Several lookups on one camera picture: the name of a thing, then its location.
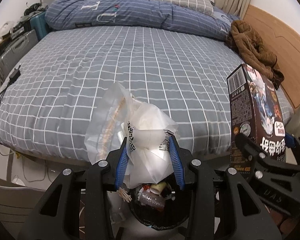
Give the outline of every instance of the brown jacket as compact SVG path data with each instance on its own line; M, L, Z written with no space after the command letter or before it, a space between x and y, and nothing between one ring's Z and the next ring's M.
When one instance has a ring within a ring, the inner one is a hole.
M251 25L242 20L233 21L231 35L228 35L226 44L237 52L245 63L258 70L270 79L278 89L284 80L277 63L277 56L264 44L261 36Z

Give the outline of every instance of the screw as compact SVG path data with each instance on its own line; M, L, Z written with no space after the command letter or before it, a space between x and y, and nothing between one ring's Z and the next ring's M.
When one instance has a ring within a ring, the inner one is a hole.
M228 172L231 174L231 175L234 175L237 173L237 170L235 168L229 168L228 169Z
M66 176L69 175L69 174L71 174L71 169L65 169L65 170L63 170L62 174L66 175Z
M108 162L107 162L106 160L102 160L102 161L100 161L100 162L98 163L98 165L99 165L100 167L106 167L106 166L108 165Z
M256 171L255 176L257 179L261 179L263 177L263 173L261 171Z
M266 155L264 153L259 153L259 156L261 159L264 159L266 157Z
M197 159L194 159L191 161L192 165L194 166L200 166L201 165L201 161L200 160L197 160Z

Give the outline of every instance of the suitcase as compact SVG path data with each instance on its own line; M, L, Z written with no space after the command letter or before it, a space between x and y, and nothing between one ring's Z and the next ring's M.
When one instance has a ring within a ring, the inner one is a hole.
M32 30L21 35L7 47L0 56L0 85L3 84L18 61L37 43L37 34L35 30Z
M50 31L49 25L45 20L46 12L39 13L30 19L31 29L37 33L38 40L41 41Z

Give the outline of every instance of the gray suitcase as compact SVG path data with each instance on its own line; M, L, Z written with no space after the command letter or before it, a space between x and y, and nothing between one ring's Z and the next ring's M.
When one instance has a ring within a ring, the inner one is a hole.
M29 31L10 44L0 56L0 85L9 76L19 60L38 43L35 30Z

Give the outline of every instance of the anime character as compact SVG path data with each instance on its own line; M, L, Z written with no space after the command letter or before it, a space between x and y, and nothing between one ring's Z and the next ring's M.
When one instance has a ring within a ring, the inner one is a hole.
M260 73L251 67L247 67L249 78L248 84L251 95L257 102L258 110L261 117L261 125L268 135L272 135L274 114L266 100L266 86L262 80Z

